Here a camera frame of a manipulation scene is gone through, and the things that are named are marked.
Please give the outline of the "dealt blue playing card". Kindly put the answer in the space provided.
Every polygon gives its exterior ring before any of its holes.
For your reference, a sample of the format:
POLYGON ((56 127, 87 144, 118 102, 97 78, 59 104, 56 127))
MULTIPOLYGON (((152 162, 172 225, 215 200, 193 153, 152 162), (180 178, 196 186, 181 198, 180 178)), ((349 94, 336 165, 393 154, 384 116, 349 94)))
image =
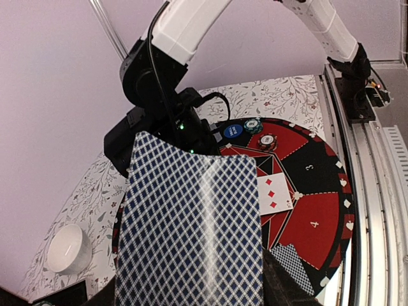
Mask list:
POLYGON ((287 246, 278 244, 270 252, 302 290, 310 296, 315 295, 311 281, 293 244, 287 246))

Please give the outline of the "three of diamonds card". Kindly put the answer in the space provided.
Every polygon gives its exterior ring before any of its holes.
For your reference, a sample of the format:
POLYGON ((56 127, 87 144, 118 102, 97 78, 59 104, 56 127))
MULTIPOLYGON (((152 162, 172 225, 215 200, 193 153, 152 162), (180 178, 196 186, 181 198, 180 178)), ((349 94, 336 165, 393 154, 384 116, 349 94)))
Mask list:
POLYGON ((276 173, 257 178, 260 216, 293 209, 286 177, 276 173))

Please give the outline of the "blue small blind button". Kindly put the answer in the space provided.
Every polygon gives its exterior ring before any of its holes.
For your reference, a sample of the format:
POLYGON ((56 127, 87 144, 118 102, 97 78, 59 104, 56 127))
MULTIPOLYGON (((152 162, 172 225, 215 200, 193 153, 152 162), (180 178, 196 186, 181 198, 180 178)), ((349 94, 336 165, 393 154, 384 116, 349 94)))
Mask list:
POLYGON ((227 139, 238 138, 244 132, 244 127, 239 124, 232 124, 228 126, 224 132, 223 136, 227 139))

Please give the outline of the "green fifty poker chip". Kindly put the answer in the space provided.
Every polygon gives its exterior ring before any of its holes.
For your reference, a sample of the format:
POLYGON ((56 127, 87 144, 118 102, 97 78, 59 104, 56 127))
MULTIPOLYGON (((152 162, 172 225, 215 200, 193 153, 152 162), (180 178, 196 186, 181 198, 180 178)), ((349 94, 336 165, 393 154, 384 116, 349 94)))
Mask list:
POLYGON ((263 125, 262 122, 259 118, 253 118, 253 119, 249 119, 247 121, 245 121, 244 123, 244 129, 254 135, 254 134, 258 134, 260 132, 262 132, 263 130, 263 125))

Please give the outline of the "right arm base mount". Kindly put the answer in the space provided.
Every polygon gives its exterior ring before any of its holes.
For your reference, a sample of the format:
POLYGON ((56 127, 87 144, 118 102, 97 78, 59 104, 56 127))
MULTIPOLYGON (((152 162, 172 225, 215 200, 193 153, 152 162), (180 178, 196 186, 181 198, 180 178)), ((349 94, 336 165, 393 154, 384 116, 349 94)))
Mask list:
POLYGON ((373 107, 385 107, 391 103, 389 90, 377 71, 370 67, 368 77, 351 80, 344 76, 335 79, 349 124, 362 124, 375 121, 373 107))

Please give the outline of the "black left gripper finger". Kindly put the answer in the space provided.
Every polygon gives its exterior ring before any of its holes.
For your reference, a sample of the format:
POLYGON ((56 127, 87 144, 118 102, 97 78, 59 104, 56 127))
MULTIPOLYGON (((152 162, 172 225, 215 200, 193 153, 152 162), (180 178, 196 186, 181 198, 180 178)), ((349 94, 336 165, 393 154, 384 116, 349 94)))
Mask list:
POLYGON ((285 271, 270 251, 263 250, 264 305, 318 305, 285 271))

